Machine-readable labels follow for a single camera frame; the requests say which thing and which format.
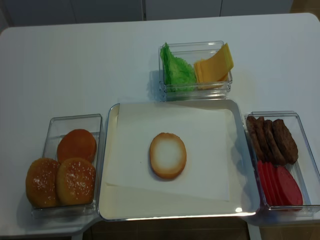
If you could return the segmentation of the white paper sheet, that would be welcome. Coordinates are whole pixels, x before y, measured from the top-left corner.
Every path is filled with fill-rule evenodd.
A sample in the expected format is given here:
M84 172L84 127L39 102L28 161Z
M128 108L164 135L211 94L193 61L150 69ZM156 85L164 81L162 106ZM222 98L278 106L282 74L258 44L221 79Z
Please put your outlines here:
M226 115L172 103L121 104L107 164L111 185L228 201ZM183 172L173 180L157 177L150 168L149 147L160 133L184 143Z

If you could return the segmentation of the leftmost brown meat patty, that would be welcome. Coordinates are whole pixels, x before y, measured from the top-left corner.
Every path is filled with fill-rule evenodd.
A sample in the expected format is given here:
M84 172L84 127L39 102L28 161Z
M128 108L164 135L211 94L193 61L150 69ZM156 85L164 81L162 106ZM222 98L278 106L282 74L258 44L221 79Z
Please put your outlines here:
M249 136L251 138L251 142L252 142L252 146L254 148L255 154L257 156L257 159L264 163L265 162L265 155L264 155L264 153L260 147L259 141L258 141L255 123L256 123L256 119L253 116L248 116L246 118L247 131L248 131Z

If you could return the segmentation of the clear meat tomato container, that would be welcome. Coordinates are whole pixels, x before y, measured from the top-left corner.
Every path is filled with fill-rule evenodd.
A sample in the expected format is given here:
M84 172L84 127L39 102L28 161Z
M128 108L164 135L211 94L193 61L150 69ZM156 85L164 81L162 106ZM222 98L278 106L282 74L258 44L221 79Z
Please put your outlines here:
M299 206L278 206L268 205L265 194L262 188L259 172L258 158L252 145L251 137L248 133L246 119L248 116L253 116L255 119L264 117L264 120L282 119L284 124L289 129L298 148L298 159L295 164L286 163L286 165L278 165L271 162L275 169L277 167L285 167L295 179L300 188L303 197L303 205ZM294 111L255 111L247 113L244 116L244 127L246 131L247 143L250 149L252 165L255 171L255 178L260 197L259 215L265 218L273 219L296 218L296 217L311 217L320 211L320 173L311 151L307 136L299 115Z

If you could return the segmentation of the clear bun container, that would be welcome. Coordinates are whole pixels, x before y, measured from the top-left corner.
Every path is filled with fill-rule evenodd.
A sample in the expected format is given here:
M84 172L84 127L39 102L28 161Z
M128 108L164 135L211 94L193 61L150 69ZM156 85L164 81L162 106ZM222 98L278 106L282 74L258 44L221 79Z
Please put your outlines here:
M104 140L103 118L100 114L54 117L50 120L45 139L42 157L58 161L58 146L69 132L83 129L92 134L96 143L96 151L93 155L92 165L96 170L95 183L93 185L93 199L86 204L73 204L70 206L32 207L31 214L35 219L64 218L71 216L86 216L97 211L99 184L102 176L102 147Z

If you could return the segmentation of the green lettuce leaf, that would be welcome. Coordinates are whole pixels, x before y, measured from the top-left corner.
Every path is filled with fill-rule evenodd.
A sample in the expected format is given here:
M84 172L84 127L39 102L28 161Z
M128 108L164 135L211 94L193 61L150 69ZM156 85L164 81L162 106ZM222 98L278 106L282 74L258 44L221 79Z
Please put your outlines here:
M160 50L160 58L164 67L166 91L191 92L197 82L193 67L184 59L172 54L169 45L165 42Z

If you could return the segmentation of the leftmost red tomato slice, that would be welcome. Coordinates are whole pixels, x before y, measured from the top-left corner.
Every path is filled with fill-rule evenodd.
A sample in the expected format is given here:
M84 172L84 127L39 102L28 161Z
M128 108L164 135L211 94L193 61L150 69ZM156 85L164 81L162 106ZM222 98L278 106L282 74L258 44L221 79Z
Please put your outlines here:
M261 185L262 185L262 189L263 189L263 192L264 192L264 195L265 195L266 202L268 204L268 201L267 201L268 200L268 193L267 193L266 182L265 182L265 178L264 178L263 165L264 165L264 163L261 160L259 160L257 162L259 178L260 178L260 181L261 181Z

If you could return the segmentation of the right sesame bun top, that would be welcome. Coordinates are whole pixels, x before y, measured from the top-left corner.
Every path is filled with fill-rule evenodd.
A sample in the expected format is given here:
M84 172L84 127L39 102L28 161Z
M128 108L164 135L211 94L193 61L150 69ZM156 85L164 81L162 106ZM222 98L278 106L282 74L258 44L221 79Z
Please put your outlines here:
M66 206L90 204L94 198L96 169L79 157L65 160L56 175L56 192Z

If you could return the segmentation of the white metal tray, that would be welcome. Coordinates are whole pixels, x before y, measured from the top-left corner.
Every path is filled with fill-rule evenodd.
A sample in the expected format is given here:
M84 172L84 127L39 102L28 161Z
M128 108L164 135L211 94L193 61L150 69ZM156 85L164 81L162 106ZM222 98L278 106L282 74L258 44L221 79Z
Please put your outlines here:
M101 217L107 221L134 221L255 215L260 207L260 196L246 141L242 115L237 103L227 98L149 103L168 103L205 110L220 110L225 113L229 200L200 198L107 183L107 166L117 131L119 108L123 104L119 103L110 109L108 115L98 204Z

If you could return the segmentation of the red tomato slice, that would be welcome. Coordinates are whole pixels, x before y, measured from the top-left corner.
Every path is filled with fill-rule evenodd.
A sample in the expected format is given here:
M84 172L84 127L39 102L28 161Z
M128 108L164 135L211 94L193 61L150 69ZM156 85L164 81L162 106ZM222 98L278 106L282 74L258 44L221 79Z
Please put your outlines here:
M267 193L266 182L265 182L265 178L264 178L263 165L264 165L264 163L261 160L259 160L257 162L259 178L260 178L260 181L261 181L261 185L262 185L262 189L263 189L263 192L264 192L264 195L265 195L266 202L268 204L268 201L267 201L268 200L268 193Z
M265 179L265 185L266 185L266 191L267 191L267 195L268 195L268 205L269 206L277 206L278 205L278 201L277 201L277 197L275 194L275 191L273 189L273 184L272 181L270 179L269 176L269 170L268 170L268 163L265 162L263 164L263 174L264 174L264 179Z
M275 181L282 206L302 206L303 195L291 173L283 166L275 168Z
M285 202L282 198L282 195L280 193L280 190L278 188L278 184L276 181L275 167L270 162L267 163L267 170L268 170L269 178L271 181L272 190L275 195L275 204L274 205L275 206L284 206Z

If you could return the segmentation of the sesame bun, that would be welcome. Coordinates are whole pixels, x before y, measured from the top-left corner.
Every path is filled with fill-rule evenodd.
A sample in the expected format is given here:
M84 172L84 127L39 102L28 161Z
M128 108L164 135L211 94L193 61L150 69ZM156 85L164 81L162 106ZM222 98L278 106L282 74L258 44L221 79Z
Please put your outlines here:
M26 179L27 199L35 208L52 208L59 203L56 177L59 162L51 158L39 158L30 165Z
M96 169L79 157L65 160L56 175L56 192L66 206L90 204L94 198Z

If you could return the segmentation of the brown meat patty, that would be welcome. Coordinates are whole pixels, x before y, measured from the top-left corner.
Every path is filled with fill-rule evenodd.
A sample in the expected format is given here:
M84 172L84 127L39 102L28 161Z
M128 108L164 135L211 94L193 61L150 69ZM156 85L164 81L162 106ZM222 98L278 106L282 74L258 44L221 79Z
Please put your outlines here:
M263 129L264 121L265 121L264 117L262 116L259 117L258 119L255 120L254 127L255 127L257 139L259 142L259 146L264 154L264 158L265 158L264 161L273 163L275 159L266 140L265 132Z
M253 116L248 116L246 118L247 131L248 131L249 136L251 138L251 142L252 142L252 146L254 148L255 154L257 156L257 159L264 163L265 162L265 155L264 155L264 153L260 147L259 141L258 141L255 123L256 123L256 119Z
M263 131L265 135L266 142L270 148L270 151L273 155L273 163L281 166L285 166L287 164L286 159L282 155L280 149L278 148L278 145L275 141L275 138L273 136L273 128L272 128L272 121L267 119L263 123Z
M273 137L288 164L295 164L299 157L298 147L282 119L272 122Z

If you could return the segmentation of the front red tomato slice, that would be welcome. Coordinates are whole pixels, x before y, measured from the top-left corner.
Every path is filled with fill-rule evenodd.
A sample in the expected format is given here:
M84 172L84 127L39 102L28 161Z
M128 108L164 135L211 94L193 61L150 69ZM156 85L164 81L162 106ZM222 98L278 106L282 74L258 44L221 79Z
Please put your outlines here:
M275 181L282 206L302 206L303 195L291 173L283 166L275 168Z

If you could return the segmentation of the plain orange bun bottom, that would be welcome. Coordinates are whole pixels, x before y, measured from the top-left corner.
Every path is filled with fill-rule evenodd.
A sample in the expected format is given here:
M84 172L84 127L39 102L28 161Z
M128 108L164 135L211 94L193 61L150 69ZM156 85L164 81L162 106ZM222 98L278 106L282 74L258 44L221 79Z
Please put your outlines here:
M63 163L71 158L81 158L92 163L97 151L94 136L85 129L74 129L66 134L57 147L57 160Z

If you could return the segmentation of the clear lettuce cheese container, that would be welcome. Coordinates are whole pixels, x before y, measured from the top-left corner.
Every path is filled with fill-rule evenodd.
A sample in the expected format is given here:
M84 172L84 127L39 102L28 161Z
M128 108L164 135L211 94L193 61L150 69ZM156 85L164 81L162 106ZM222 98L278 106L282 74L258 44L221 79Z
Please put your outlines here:
M178 101L191 99L214 99L225 98L231 90L233 83L232 73L228 73L227 81L212 83L213 86L218 86L213 89L200 89L200 84L193 85L193 91L167 92L165 85L165 73L163 62L160 56L161 48L159 47L159 91L161 98L164 101ZM175 57L184 59L194 69L194 64L201 59L207 60L212 57L224 45L223 41L209 42L193 42L193 43L176 43L168 44L170 51Z

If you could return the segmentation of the rightmost brown meat patty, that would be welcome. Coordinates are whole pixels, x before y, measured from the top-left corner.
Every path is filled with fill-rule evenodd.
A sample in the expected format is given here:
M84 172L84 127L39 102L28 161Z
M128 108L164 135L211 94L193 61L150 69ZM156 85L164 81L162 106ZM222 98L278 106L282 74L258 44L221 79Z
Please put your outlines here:
M295 164L299 157L298 147L282 119L272 122L273 137L288 164Z

